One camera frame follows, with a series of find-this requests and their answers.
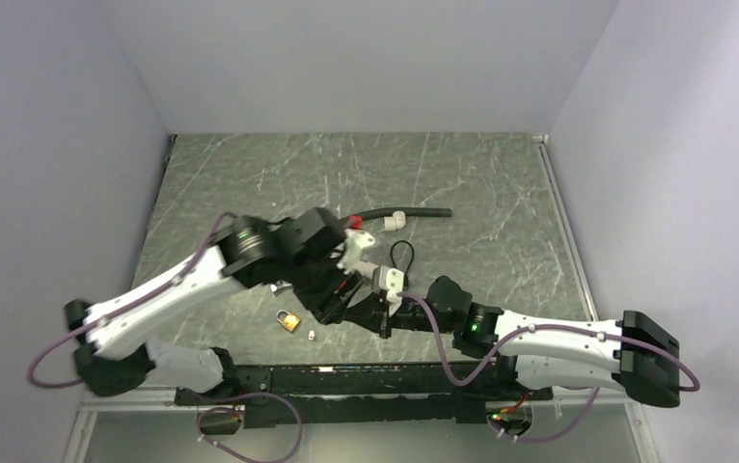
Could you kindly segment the black cable padlock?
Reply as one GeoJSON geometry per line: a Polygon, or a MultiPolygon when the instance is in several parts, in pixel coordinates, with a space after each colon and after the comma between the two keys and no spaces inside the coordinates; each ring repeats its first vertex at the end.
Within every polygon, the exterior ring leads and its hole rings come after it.
{"type": "Polygon", "coordinates": [[[406,239],[397,240],[390,247],[390,263],[395,269],[403,272],[404,289],[408,289],[411,286],[410,273],[415,261],[415,256],[414,245],[406,239]]]}

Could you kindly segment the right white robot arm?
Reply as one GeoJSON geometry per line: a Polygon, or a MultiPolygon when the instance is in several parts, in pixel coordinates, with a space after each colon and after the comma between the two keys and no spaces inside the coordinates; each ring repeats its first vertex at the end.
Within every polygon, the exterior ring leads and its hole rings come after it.
{"type": "Polygon", "coordinates": [[[391,313],[380,296],[369,296],[343,318],[383,337],[395,329],[450,334],[452,347],[466,357],[506,359],[491,377],[504,400],[550,387],[606,388],[644,405],[675,408],[686,390],[679,341],[642,312],[602,321],[530,316],[477,303],[441,276],[423,301],[404,297],[391,313]]]}

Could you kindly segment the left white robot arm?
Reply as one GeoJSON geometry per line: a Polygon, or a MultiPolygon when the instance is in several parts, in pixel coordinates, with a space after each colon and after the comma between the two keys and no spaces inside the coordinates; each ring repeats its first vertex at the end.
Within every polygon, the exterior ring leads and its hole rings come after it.
{"type": "Polygon", "coordinates": [[[269,285],[287,286],[320,322],[333,322],[360,282],[363,253],[376,243],[355,218],[342,221],[322,207],[278,222],[237,216],[227,226],[216,224],[193,255],[147,283],[102,303],[66,305],[79,342],[73,353],[78,378],[100,397],[153,384],[226,404],[240,390],[228,350],[167,343],[156,338],[159,327],[211,301],[269,285]]]}

